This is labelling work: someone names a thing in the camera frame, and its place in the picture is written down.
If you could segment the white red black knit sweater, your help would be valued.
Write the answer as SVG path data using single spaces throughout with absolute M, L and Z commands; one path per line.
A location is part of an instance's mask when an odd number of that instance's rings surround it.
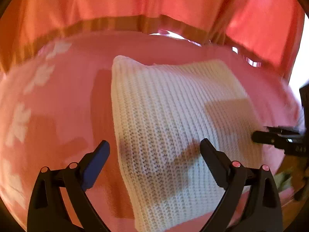
M 261 129 L 252 102 L 223 61 L 147 66 L 119 55 L 112 65 L 118 162 L 138 231 L 165 231 L 215 210 L 223 195 L 199 145 L 257 168 Z

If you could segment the pink bow-pattern blanket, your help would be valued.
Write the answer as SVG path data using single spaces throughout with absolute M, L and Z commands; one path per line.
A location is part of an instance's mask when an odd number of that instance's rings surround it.
M 110 143 L 92 204 L 112 231 L 134 231 L 134 215 L 118 166 L 110 85 L 118 55 L 140 63 L 185 64 L 219 59 L 248 93 L 264 126 L 294 126 L 302 110 L 289 86 L 254 68 L 229 47 L 139 32 L 95 32 L 53 41 L 1 76 L 1 198 L 22 228 L 39 170 L 65 168 Z

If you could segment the pink curtain with tan hem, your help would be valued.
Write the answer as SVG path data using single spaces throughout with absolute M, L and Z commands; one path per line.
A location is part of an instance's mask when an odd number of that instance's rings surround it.
M 235 44 L 288 79 L 304 18 L 297 0 L 1 0 L 1 71 L 78 32 L 165 29 L 202 45 Z

